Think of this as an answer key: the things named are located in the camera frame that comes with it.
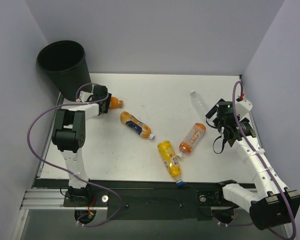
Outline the orange label clear bottle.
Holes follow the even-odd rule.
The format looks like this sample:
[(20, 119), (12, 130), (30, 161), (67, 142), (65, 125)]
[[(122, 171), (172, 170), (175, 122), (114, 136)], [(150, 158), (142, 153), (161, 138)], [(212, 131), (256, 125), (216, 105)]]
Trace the orange label clear bottle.
[(189, 133), (186, 135), (184, 140), (178, 147), (178, 153), (176, 154), (179, 158), (189, 155), (196, 144), (200, 141), (206, 132), (206, 127), (202, 123), (195, 123)]

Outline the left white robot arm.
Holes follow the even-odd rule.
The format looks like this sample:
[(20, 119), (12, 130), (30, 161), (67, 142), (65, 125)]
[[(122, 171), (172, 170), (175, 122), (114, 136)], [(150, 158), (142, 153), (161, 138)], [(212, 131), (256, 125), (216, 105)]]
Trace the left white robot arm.
[(82, 148), (86, 141), (86, 121), (108, 112), (112, 94), (104, 85), (94, 85), (92, 92), (81, 91), (81, 105), (56, 111), (52, 130), (52, 143), (60, 151), (68, 172), (68, 197), (82, 206), (89, 205), (93, 193), (89, 187)]

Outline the orange and blue bottle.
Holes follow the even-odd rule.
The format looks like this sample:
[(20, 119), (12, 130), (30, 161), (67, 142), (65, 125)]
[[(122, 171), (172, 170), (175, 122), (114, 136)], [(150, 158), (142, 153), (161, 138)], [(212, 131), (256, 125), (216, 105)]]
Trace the orange and blue bottle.
[(131, 128), (135, 133), (137, 133), (143, 139), (153, 140), (155, 138), (155, 134), (152, 132), (151, 128), (145, 123), (139, 121), (132, 114), (127, 111), (123, 111), (120, 114), (120, 121)]

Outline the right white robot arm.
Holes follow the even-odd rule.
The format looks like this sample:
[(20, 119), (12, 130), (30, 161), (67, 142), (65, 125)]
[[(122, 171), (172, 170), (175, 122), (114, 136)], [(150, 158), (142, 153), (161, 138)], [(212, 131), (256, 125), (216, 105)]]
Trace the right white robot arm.
[(207, 119), (216, 116), (213, 124), (222, 144), (229, 144), (237, 152), (256, 189), (252, 192), (234, 180), (225, 180), (217, 183), (213, 198), (220, 205), (232, 202), (241, 207), (259, 230), (265, 230), (294, 220), (300, 207), (300, 194), (288, 188), (267, 160), (265, 150), (245, 117), (251, 109), (248, 100), (233, 105), (231, 101), (220, 99), (206, 114)]

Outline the yellow bottle with blue cap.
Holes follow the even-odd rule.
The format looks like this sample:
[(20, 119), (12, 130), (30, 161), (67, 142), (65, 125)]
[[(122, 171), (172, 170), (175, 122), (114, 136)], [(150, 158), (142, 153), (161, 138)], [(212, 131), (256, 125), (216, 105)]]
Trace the yellow bottle with blue cap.
[(170, 141), (162, 141), (157, 145), (158, 152), (169, 175), (173, 178), (178, 187), (185, 183), (182, 179), (182, 171), (179, 165), (178, 157)]

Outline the small orange juice bottle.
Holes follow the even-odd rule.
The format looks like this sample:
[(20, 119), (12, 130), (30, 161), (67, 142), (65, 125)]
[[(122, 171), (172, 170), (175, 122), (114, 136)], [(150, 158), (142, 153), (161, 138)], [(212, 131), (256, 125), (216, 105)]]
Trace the small orange juice bottle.
[(112, 96), (110, 99), (109, 108), (110, 109), (121, 109), (124, 106), (124, 102), (122, 100), (119, 100), (117, 97)]

